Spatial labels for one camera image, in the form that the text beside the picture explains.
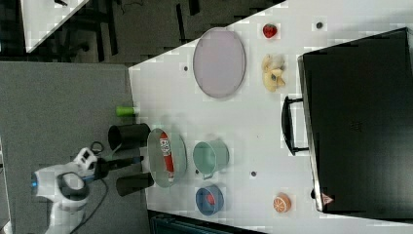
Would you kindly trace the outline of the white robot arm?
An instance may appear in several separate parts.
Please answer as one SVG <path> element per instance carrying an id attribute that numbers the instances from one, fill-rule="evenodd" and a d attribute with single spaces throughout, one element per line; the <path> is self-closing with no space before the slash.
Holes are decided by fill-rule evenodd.
<path id="1" fill-rule="evenodd" d="M 137 165 L 142 156 L 106 161 L 92 156 L 54 165 L 31 175 L 32 193 L 52 202 L 50 220 L 45 234 L 72 234 L 96 212 L 86 216 L 91 193 L 90 183 L 104 179 L 110 171 Z"/>

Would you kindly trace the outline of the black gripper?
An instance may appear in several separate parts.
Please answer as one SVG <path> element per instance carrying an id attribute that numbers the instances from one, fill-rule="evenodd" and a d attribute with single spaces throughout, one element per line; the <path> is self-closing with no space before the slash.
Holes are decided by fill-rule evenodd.
<path id="1" fill-rule="evenodd" d="M 109 172 L 111 171 L 111 168 L 113 170 L 117 170 L 128 166 L 137 165 L 140 164 L 143 161 L 143 159 L 143 156 L 117 159 L 113 160 L 110 166 L 109 162 L 102 158 L 98 158 L 94 166 L 94 178 L 103 179 L 108 176 Z"/>

